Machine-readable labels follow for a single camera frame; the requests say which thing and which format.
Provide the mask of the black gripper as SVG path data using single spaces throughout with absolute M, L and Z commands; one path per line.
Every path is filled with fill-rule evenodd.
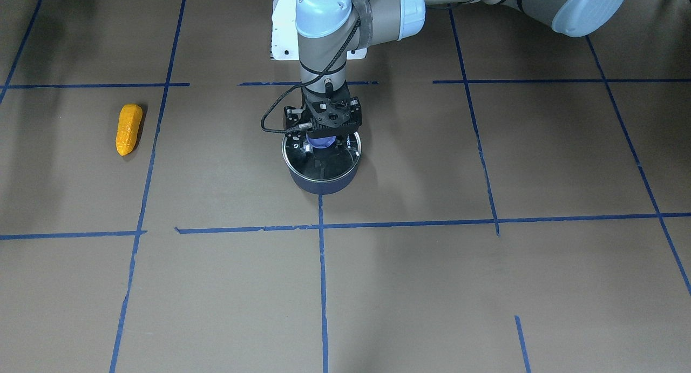
M 311 123 L 304 115 L 304 108 L 296 108 L 292 106 L 284 107 L 284 126 L 290 133 L 305 131 L 311 128 Z

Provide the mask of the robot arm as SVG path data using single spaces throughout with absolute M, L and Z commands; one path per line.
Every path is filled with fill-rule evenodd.
M 429 6 L 506 5 L 570 37 L 603 26 L 624 0 L 274 0 L 271 54 L 300 64 L 301 107 L 284 110 L 284 134 L 313 139 L 356 132 L 361 106 L 346 85 L 352 52 L 418 34 Z

